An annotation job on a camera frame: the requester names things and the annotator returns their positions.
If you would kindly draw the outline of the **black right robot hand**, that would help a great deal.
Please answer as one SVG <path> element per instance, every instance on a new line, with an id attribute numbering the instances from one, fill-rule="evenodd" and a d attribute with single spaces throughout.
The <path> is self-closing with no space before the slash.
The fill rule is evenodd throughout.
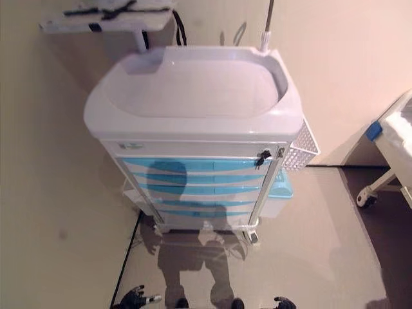
<path id="1" fill-rule="evenodd" d="M 276 309 L 296 309 L 297 308 L 295 303 L 287 297 L 277 296 L 274 298 L 274 301 L 277 303 Z"/>

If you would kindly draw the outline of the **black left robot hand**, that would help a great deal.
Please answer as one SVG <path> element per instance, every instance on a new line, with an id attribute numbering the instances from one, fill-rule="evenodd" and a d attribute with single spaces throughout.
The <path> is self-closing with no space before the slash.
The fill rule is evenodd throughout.
<path id="1" fill-rule="evenodd" d="M 144 285 L 138 285 L 132 288 L 119 303 L 113 305 L 113 308 L 135 309 L 149 304 L 159 303 L 162 300 L 162 296 L 160 294 L 145 296 L 144 288 Z"/>

